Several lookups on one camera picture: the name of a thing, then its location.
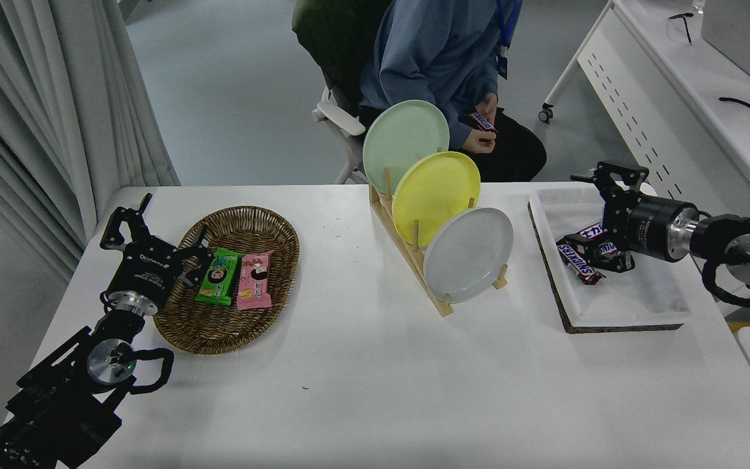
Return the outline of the person's left hand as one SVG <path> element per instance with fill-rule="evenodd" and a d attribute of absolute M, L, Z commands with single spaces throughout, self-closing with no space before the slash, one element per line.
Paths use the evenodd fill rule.
<path fill-rule="evenodd" d="M 484 95 L 482 101 L 477 104 L 476 110 L 482 115 L 489 124 L 496 125 L 496 113 L 498 108 L 498 95 L 496 92 L 488 92 Z"/>

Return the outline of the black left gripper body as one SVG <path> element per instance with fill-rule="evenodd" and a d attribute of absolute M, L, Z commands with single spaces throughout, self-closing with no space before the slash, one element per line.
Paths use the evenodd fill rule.
<path fill-rule="evenodd" d="M 123 259 L 107 288 L 107 306 L 134 313 L 158 313 L 184 273 L 178 248 L 150 236 L 123 246 Z"/>

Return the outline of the person's right hand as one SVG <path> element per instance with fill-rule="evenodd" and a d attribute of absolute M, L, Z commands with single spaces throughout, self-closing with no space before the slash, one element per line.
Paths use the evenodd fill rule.
<path fill-rule="evenodd" d="M 471 130 L 461 148 L 471 154 L 491 154 L 496 146 L 497 134 L 482 130 Z"/>

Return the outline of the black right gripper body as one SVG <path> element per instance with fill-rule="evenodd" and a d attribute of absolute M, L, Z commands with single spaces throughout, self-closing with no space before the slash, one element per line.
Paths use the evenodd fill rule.
<path fill-rule="evenodd" d="M 602 227 L 621 251 L 675 261 L 669 248 L 669 226 L 676 200 L 649 195 L 604 195 Z"/>

